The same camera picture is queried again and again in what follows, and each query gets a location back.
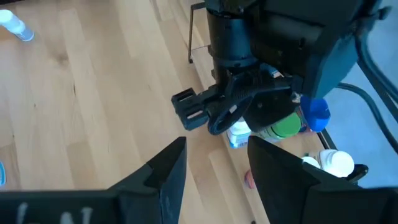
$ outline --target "bottle cap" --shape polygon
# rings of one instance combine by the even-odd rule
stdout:
[[[21,26],[20,20],[7,9],[0,10],[0,24],[13,33],[15,29],[20,29]]]
[[[330,120],[328,103],[324,99],[311,99],[302,96],[300,107],[308,127],[315,132],[324,130]]]
[[[303,162],[309,163],[313,166],[315,166],[318,169],[321,169],[321,166],[319,165],[318,161],[310,156],[304,156],[303,158]]]
[[[297,113],[292,113],[278,123],[272,125],[272,130],[280,137],[287,138],[297,134],[301,128],[301,120]]]
[[[233,126],[239,129],[249,129],[248,124],[244,121],[243,118],[240,118],[237,122],[234,123]]]
[[[333,170],[333,175],[337,177],[347,177],[354,171],[354,160],[343,151],[332,152],[328,156],[328,163]]]

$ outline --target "plastic bottle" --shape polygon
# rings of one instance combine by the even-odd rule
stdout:
[[[301,128],[301,119],[297,113],[292,113],[276,124],[256,133],[260,138],[269,142],[277,142],[296,135]]]
[[[248,143],[251,130],[243,118],[239,119],[227,130],[229,145],[233,149],[243,147]]]
[[[21,41],[31,41],[34,37],[33,31],[26,27],[25,23],[18,19],[10,10],[0,10],[0,24],[20,38]]]
[[[315,166],[318,169],[321,169],[321,165],[319,164],[319,162],[316,159],[314,159],[310,156],[304,156],[302,159],[303,159],[303,162],[306,162],[308,164]]]
[[[321,169],[336,177],[347,177],[354,171],[354,160],[347,152],[325,149],[311,156]]]
[[[328,103],[324,99],[302,96],[297,114],[302,120],[300,133],[320,132],[330,120]]]

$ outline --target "white bottle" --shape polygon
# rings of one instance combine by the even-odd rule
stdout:
[[[33,39],[33,31],[26,27],[25,23],[18,19],[10,10],[0,10],[0,25],[15,34],[21,41],[27,42]]]
[[[319,165],[319,162],[316,159],[314,159],[310,156],[304,156],[302,159],[303,159],[303,162],[306,162],[308,164],[315,166],[318,169],[321,169],[321,165]]]
[[[347,153],[336,149],[325,149],[313,156],[321,169],[336,177],[347,177],[354,171],[354,160]]]
[[[227,130],[229,145],[233,149],[245,146],[248,143],[251,130],[243,118],[239,119]]]

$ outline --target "blue bottle cap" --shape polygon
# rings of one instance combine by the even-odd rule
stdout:
[[[300,107],[308,127],[312,131],[320,132],[324,130],[330,120],[330,111],[326,100],[302,96]]]

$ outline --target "green bottle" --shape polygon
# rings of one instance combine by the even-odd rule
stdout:
[[[263,131],[257,133],[260,138],[269,142],[277,142],[299,133],[301,128],[301,119],[297,113],[292,113],[278,123],[269,126]]]

